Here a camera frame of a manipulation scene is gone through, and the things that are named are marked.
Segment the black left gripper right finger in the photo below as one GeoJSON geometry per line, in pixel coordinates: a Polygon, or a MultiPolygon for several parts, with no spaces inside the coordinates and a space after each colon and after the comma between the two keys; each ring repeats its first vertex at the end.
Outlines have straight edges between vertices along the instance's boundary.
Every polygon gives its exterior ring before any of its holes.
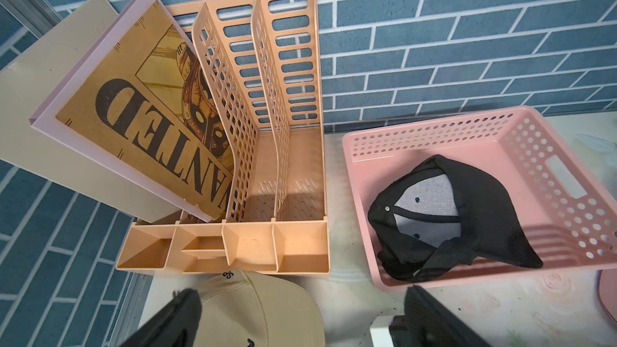
{"type": "Polygon", "coordinates": [[[489,346],[422,287],[407,290],[404,315],[409,346],[489,346]]]}

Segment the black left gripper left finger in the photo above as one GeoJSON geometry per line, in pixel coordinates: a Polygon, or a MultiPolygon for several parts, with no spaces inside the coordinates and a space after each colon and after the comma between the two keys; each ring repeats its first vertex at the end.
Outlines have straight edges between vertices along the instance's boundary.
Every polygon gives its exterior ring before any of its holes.
{"type": "Polygon", "coordinates": [[[175,292],[172,300],[121,347],[180,347],[194,345],[202,314],[198,291],[175,292]]]}

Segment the beige baseball cap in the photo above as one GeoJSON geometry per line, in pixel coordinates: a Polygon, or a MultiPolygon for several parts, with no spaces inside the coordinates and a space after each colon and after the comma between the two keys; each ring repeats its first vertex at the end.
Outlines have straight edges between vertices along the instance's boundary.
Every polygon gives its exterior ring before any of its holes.
{"type": "Polygon", "coordinates": [[[202,313],[195,346],[324,346],[321,311],[301,286],[240,269],[194,289],[202,313]]]}

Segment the black baseball cap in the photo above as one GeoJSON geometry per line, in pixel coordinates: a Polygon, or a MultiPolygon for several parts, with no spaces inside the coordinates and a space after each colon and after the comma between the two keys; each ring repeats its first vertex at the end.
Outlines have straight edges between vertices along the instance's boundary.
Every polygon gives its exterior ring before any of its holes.
{"type": "Polygon", "coordinates": [[[432,281],[477,258],[539,269],[506,188],[492,175],[441,155],[382,191],[368,210],[392,278],[432,281]]]}

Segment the pink baseball cap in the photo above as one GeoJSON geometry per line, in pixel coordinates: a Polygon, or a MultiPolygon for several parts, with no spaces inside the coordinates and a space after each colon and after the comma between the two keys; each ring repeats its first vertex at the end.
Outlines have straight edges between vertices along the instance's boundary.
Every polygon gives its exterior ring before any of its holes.
{"type": "Polygon", "coordinates": [[[598,281],[599,302],[607,316],[617,322],[617,270],[603,270],[598,281]]]}

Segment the pink perforated plastic basket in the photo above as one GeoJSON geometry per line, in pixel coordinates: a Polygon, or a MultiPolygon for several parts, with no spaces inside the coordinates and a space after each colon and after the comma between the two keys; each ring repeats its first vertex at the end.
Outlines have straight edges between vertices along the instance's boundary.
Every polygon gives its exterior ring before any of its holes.
{"type": "Polygon", "coordinates": [[[374,285],[402,292],[379,261],[368,221],[381,191],[440,154],[495,177],[548,272],[616,266],[616,201],[535,109],[513,107],[347,133],[342,139],[353,201],[374,285]]]}

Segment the wanted poster book pink edge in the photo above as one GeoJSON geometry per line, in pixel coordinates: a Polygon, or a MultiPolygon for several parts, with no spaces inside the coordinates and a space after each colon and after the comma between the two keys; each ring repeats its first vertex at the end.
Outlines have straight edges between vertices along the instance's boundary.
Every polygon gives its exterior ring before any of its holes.
{"type": "Polygon", "coordinates": [[[52,104],[79,153],[202,221],[225,217],[230,144],[194,44],[161,0],[132,0],[52,104]]]}

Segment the peach plastic desk organizer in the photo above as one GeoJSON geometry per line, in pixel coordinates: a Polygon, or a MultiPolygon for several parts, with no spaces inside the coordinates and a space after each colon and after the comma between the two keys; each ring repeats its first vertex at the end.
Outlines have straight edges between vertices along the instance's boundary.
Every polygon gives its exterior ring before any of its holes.
{"type": "Polygon", "coordinates": [[[192,40],[236,163],[228,213],[134,223],[122,271],[330,272],[318,0],[199,0],[192,40]]]}

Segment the beige flat board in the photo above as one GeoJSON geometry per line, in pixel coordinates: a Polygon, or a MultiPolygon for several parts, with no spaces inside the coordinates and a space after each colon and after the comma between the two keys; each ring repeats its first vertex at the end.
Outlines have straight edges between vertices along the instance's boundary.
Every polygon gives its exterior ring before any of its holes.
{"type": "Polygon", "coordinates": [[[87,0],[1,71],[1,159],[154,223],[180,207],[73,149],[83,140],[56,120],[52,104],[117,16],[108,0],[87,0]]]}

